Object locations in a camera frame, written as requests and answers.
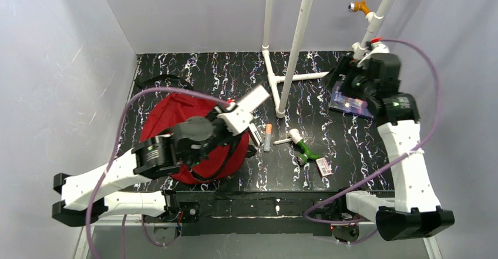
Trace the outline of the red student backpack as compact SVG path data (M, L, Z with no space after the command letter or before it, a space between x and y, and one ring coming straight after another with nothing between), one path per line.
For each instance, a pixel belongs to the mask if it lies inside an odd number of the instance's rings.
M138 81L139 88L168 80L182 90L163 98L152 110L131 153L137 173L158 179L171 176L185 184L210 183L234 174L253 157L260 142L250 128L234 134L220 115L235 109L233 102L218 103L191 95L192 84L175 75Z

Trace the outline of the dark purple galaxy book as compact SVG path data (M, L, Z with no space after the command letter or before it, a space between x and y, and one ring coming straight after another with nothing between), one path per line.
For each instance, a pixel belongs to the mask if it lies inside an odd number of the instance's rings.
M343 95L340 92L341 85L342 82L334 84L329 109L372 119L373 115L369 112L367 103L363 100Z

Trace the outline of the white furniture book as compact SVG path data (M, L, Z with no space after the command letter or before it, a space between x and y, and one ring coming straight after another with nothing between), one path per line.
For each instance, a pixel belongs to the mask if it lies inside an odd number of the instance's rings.
M270 94L262 85L257 85L255 88L246 93L241 99L236 101L236 105L242 108L243 111L253 112L261 104L263 104Z

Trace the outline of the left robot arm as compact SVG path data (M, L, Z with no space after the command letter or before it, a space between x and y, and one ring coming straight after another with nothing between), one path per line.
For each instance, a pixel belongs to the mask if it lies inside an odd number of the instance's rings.
M52 206L52 218L69 227L126 214L175 221L181 210L174 191L129 193L124 189L176 174L183 164L195 166L217 147L232 144L241 132L227 115L193 116L87 173L56 174L53 188L60 201Z

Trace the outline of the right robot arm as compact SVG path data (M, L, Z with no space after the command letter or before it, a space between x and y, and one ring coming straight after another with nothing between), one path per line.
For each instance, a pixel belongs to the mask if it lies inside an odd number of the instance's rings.
M314 210L338 202L339 212L373 222L385 241L428 238L454 225L454 213L442 208L430 183L418 107L412 95L399 91L400 71L401 61L391 53L363 59L345 55L325 76L326 86L340 83L342 94L366 102L388 154L384 169L392 173L394 201L357 183L306 210L307 220Z

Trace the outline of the orange capped glue stick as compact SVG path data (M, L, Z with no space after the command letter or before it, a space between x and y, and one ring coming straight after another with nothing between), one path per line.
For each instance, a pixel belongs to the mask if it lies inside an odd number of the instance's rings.
M264 152L269 152L271 148L271 136L272 136L272 124L267 123L265 125L265 135L264 135Z

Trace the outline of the white pen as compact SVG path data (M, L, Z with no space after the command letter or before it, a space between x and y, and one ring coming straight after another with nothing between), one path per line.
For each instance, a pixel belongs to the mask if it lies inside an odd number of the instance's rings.
M286 138L286 139L281 139L281 140L276 140L273 142L273 145L280 145L284 143L289 143L292 141L292 138Z

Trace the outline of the small red white card box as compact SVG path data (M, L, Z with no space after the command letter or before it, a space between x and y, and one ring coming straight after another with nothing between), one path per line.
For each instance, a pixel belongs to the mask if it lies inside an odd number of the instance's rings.
M326 158L322 157L315 160L315 164L317 165L318 171L321 177L330 176L332 174L332 169L330 165L327 163Z

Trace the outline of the white PVC pipe frame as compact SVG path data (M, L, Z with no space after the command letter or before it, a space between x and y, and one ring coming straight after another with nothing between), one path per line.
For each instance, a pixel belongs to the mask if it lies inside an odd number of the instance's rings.
M365 0L371 12L350 12L363 0L265 0L262 53L275 113L284 117L292 82L320 79L325 72L297 71L302 51L346 50L360 58L377 36L394 0Z

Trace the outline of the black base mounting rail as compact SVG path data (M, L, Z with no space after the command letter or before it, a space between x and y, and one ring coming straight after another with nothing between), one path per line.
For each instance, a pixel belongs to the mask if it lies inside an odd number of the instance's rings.
M394 201L374 191L344 188L327 192L246 192L162 190L117 191L97 198L82 211L82 224L100 218L141 214L158 222L179 222L185 236L222 233L315 233L312 223L351 226L376 224L386 241L429 237L440 211L427 190L398 193Z

